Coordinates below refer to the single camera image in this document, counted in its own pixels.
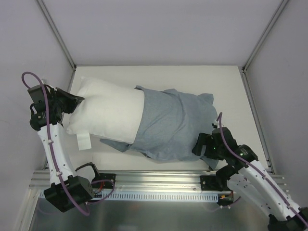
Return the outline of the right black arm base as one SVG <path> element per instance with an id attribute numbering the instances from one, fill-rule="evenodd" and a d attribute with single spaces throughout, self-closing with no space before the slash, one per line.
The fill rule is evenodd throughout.
<path id="1" fill-rule="evenodd" d="M 224 166 L 214 175 L 201 175 L 200 186 L 202 191 L 230 191 L 227 181 L 236 173 L 232 166 Z"/>

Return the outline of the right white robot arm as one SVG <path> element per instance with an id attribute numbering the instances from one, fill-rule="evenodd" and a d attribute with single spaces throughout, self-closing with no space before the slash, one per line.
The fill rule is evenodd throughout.
<path id="1" fill-rule="evenodd" d="M 269 217 L 269 231 L 308 228 L 308 209 L 299 206 L 281 189 L 253 150 L 247 145 L 238 145 L 228 128 L 217 128 L 211 134 L 200 133 L 192 153 L 227 162 L 214 176 L 200 177 L 203 191 L 237 193 Z"/>

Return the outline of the white pillow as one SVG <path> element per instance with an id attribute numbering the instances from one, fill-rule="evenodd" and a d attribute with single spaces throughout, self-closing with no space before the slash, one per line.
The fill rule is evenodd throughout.
<path id="1" fill-rule="evenodd" d="M 81 77 L 77 95 L 84 100 L 69 118 L 68 134 L 134 143 L 144 109 L 142 90 Z"/>

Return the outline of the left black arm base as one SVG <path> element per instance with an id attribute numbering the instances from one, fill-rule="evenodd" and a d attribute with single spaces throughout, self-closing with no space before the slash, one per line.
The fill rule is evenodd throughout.
<path id="1" fill-rule="evenodd" d="M 100 173 L 92 162 L 79 166 L 75 171 L 78 176 L 89 180 L 95 192 L 100 192 L 103 189 L 112 189 L 113 183 L 116 182 L 116 174 Z"/>

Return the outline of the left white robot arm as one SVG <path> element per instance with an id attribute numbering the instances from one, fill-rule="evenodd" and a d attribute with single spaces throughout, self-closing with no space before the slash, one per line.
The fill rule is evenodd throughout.
<path id="1" fill-rule="evenodd" d="M 93 188 L 100 184 L 101 177 L 92 162 L 73 167 L 65 149 L 62 119 L 63 114 L 73 113 L 84 98 L 45 84 L 29 88 L 28 93 L 33 101 L 30 125 L 43 143 L 50 171 L 51 186 L 44 190 L 45 198 L 61 212 L 80 208 L 94 198 Z"/>

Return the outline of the grey striped pillowcase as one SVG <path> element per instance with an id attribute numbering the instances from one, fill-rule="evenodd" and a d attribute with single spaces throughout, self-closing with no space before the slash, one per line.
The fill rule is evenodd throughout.
<path id="1" fill-rule="evenodd" d="M 157 91 L 136 86 L 144 93 L 144 109 L 134 143 L 101 139 L 120 152 L 140 152 L 155 161 L 206 162 L 215 169 L 217 160 L 192 153 L 200 133 L 210 134 L 217 119 L 214 95 L 194 95 L 176 89 Z"/>

